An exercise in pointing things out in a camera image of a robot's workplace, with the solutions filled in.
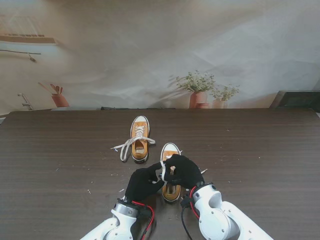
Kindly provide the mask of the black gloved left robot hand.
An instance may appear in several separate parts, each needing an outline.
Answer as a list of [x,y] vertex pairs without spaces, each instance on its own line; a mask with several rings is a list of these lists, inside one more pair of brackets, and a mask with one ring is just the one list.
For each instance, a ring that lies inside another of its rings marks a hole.
[[147,197],[156,194],[165,184],[163,180],[158,180],[156,170],[160,170],[160,162],[149,167],[139,168],[134,171],[129,179],[125,198],[127,201],[139,202]]

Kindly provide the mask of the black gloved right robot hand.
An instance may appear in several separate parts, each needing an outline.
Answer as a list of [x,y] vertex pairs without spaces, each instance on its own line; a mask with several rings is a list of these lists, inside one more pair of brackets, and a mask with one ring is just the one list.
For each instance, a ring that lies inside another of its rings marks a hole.
[[173,154],[164,161],[164,166],[163,179],[173,186],[192,189],[198,183],[205,182],[199,167],[186,156]]

